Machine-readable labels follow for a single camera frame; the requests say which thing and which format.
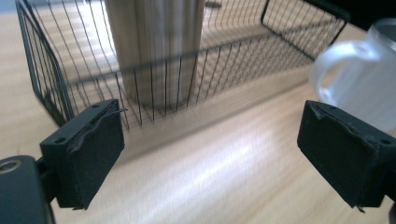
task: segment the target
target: white plastic cup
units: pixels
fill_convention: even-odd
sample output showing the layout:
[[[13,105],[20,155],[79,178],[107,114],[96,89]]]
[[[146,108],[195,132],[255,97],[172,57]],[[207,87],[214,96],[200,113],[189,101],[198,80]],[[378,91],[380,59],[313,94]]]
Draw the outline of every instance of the white plastic cup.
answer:
[[[345,62],[328,87],[323,78]],[[311,76],[321,102],[337,106],[383,132],[396,129],[396,19],[372,25],[362,41],[347,41],[322,52]]]

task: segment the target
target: wooden table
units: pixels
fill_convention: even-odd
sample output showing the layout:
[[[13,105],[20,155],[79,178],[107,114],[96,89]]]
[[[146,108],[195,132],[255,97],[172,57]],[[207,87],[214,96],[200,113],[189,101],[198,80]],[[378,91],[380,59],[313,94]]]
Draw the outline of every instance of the wooden table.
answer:
[[[40,157],[57,127],[33,95],[15,12],[1,14],[0,158]],[[362,38],[348,26],[340,39]],[[291,71],[307,76],[309,67]],[[307,83],[242,104],[198,108],[137,132],[86,211],[60,209],[58,223],[387,223],[392,201],[351,209],[297,148]]]

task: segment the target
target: stainless steel canister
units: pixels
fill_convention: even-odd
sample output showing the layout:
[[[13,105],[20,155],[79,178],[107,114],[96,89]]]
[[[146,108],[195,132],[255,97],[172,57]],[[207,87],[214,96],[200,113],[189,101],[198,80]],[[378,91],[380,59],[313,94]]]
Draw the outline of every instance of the stainless steel canister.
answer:
[[[106,11],[129,99],[165,107],[182,103],[195,82],[195,58],[178,58],[200,47],[205,0],[106,0]]]

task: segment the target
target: wood grain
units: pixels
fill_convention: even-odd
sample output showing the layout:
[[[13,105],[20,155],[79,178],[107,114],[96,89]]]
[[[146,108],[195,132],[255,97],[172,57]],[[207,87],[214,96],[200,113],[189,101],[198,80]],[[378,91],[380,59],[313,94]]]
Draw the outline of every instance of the wood grain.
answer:
[[[56,127],[33,96],[16,13],[1,14],[0,24],[0,157],[38,158],[38,143]],[[341,39],[362,36],[348,26]],[[297,148],[304,101],[317,99],[308,84],[262,98],[261,87],[126,133],[126,148],[90,208],[53,202],[57,222],[387,223],[390,199],[365,215],[351,209]]]

